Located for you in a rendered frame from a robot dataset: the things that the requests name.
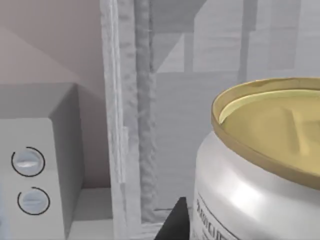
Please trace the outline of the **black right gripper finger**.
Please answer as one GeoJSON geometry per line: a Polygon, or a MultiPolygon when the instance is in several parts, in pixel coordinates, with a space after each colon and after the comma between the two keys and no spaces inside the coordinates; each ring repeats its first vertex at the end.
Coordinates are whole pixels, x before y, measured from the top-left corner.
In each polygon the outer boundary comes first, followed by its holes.
{"type": "Polygon", "coordinates": [[[154,240],[190,240],[190,217],[186,197],[180,197],[154,240]]]}

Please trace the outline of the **silver can with gold lid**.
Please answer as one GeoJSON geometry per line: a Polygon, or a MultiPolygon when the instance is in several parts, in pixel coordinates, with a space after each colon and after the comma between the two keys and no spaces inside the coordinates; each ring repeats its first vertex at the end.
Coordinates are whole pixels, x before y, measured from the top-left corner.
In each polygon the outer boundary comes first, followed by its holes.
{"type": "Polygon", "coordinates": [[[196,156],[192,240],[320,240],[320,77],[217,95],[196,156]]]}

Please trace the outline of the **pale microwave knob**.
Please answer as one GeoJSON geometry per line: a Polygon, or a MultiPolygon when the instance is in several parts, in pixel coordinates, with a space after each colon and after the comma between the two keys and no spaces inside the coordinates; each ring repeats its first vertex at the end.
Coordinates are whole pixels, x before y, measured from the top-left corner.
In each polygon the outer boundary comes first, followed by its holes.
{"type": "Polygon", "coordinates": [[[40,216],[50,208],[51,200],[43,189],[33,186],[18,193],[17,205],[27,215],[40,216]]]}
{"type": "Polygon", "coordinates": [[[14,151],[10,162],[15,172],[27,178],[38,176],[46,166],[44,155],[37,148],[31,146],[14,151]]]}

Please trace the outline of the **pale microwave oven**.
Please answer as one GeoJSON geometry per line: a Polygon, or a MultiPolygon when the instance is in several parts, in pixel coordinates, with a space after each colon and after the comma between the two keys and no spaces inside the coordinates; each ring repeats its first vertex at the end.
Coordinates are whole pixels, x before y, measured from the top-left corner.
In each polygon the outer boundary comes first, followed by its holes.
{"type": "Polygon", "coordinates": [[[0,84],[0,240],[67,240],[84,181],[82,128],[73,83],[0,84]],[[37,176],[14,171],[11,156],[38,149],[45,168],[37,176]],[[27,215],[19,192],[43,189],[50,207],[27,215]]]}

